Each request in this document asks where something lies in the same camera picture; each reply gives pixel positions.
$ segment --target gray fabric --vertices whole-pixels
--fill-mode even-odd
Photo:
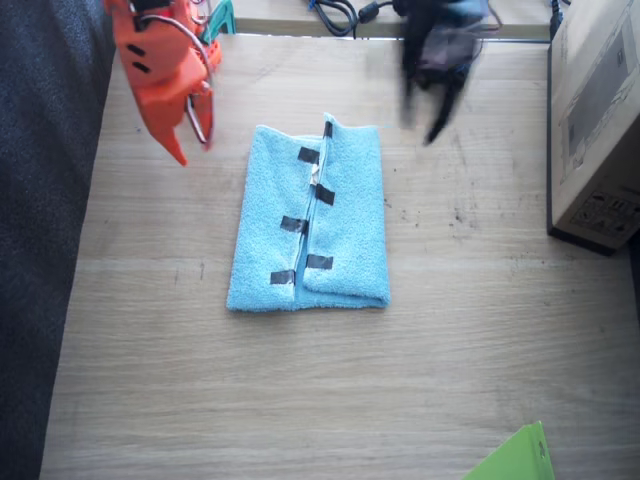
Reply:
[[[0,6],[0,479],[32,479],[114,47],[99,0]]]

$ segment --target wooden table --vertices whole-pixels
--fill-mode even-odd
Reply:
[[[423,148],[395,42],[223,40],[216,145],[185,127],[186,169],[115,62],[42,478],[459,479],[536,420],[557,478],[635,478],[628,256],[545,233],[546,47],[487,45]],[[232,314],[254,128],[320,133],[324,111],[380,126],[393,304]]]
[[[360,10],[370,0],[351,0]],[[308,0],[240,0],[234,3],[237,28],[243,33],[273,35],[330,35],[315,11],[306,7]],[[504,23],[497,35],[501,38],[548,39],[551,7],[548,0],[491,0]],[[325,9],[330,18],[344,22],[344,15]],[[375,21],[361,25],[362,37],[398,37],[401,21],[392,7],[383,7]]]

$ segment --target terry cloth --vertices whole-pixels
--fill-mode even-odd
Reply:
[[[325,114],[323,136],[258,126],[227,307],[265,312],[391,301],[380,139]]]

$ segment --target black cable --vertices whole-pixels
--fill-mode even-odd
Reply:
[[[564,18],[562,15],[562,10],[560,10],[560,5],[558,4],[558,0],[551,0],[551,22],[549,24],[549,34],[551,40],[553,41],[553,37],[556,36],[556,32],[558,28],[560,28],[560,24],[562,23],[562,19]]]
[[[341,27],[324,13],[324,7],[334,8],[342,12],[347,17],[347,26]],[[358,13],[353,8],[349,0],[316,0],[313,8],[318,12],[318,16],[327,30],[336,37],[346,37],[353,32],[353,38],[356,38],[356,27],[358,26]]]
[[[353,34],[353,38],[356,38],[356,27],[361,23],[369,23],[378,16],[380,8],[393,5],[393,1],[386,1],[378,3],[372,1],[365,7],[361,8],[359,12],[356,11],[354,6],[349,0],[315,0],[311,3],[322,23],[324,23],[327,30],[336,37],[346,37],[350,33]],[[338,10],[345,17],[347,17],[347,25],[341,26],[331,20],[324,11],[324,7],[333,8]]]

